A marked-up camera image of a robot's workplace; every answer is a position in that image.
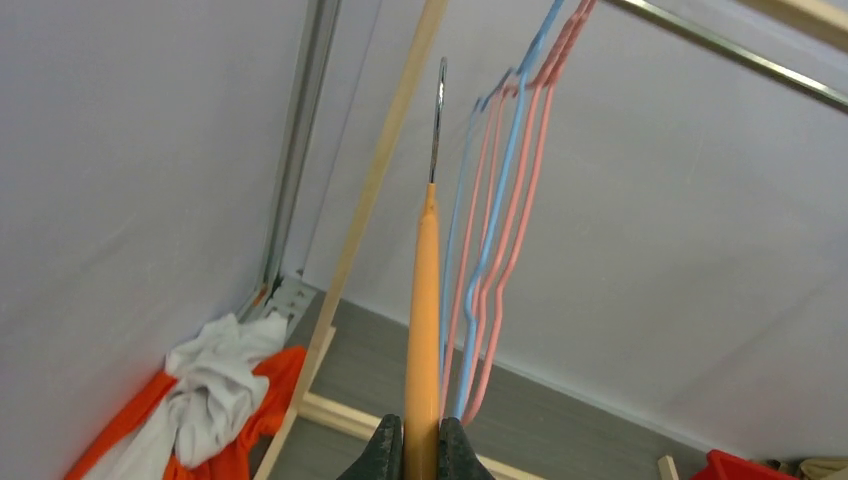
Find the red plastic bin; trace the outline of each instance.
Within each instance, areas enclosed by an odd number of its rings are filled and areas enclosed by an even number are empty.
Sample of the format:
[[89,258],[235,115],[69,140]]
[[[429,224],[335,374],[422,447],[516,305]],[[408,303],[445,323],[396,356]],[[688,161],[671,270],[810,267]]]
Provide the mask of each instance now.
[[696,473],[692,480],[791,480],[784,473],[734,457],[721,450],[707,454],[707,468]]

